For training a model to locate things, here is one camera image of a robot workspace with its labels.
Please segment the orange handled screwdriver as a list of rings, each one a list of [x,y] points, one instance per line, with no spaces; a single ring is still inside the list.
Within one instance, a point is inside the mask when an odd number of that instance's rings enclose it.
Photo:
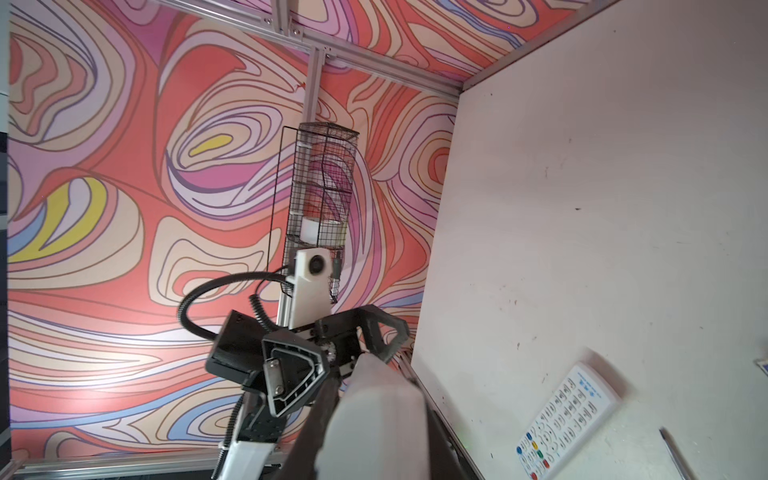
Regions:
[[[662,438],[662,440],[663,440],[663,442],[664,442],[664,444],[665,444],[665,446],[667,448],[667,451],[668,451],[668,453],[670,455],[670,458],[671,458],[671,460],[673,462],[673,465],[675,466],[679,476],[683,480],[693,480],[694,476],[691,473],[689,467],[687,466],[685,460],[683,459],[681,453],[679,452],[679,450],[675,446],[675,443],[674,443],[671,435],[667,432],[667,430],[665,428],[660,428],[659,429],[659,434],[660,434],[660,437]]]

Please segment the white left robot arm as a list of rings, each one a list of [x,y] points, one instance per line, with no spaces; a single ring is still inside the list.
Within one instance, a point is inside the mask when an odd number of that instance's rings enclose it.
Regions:
[[[406,321],[368,305],[291,330],[262,307],[230,312],[205,363],[237,384],[215,479],[314,479],[339,389],[369,353],[389,363],[409,339]]]

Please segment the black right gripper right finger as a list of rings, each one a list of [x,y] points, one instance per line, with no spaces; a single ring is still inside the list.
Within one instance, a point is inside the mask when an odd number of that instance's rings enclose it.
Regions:
[[[449,431],[448,424],[442,418],[436,403],[423,387],[420,390],[424,395],[427,408],[430,478],[432,480],[479,479],[469,458]]]

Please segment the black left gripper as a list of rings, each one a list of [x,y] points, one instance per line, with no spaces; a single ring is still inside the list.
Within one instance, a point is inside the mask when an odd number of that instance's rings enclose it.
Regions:
[[[224,442],[276,443],[290,415],[312,404],[327,379],[351,376],[365,353],[390,362],[409,337],[406,321],[373,305],[295,329],[269,330],[231,311],[205,363],[207,372],[243,391]]]

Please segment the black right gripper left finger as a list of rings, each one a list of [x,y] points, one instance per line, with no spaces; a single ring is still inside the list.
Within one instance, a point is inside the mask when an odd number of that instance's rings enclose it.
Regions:
[[[277,472],[275,479],[310,480],[317,478],[315,462],[339,401],[340,385],[340,377],[334,375],[329,376],[320,386],[299,437],[287,460]]]

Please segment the white remote control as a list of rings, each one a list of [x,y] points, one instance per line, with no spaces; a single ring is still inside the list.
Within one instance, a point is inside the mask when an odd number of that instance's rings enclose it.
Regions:
[[[362,355],[315,460],[319,479],[428,479],[426,402],[372,354]]]

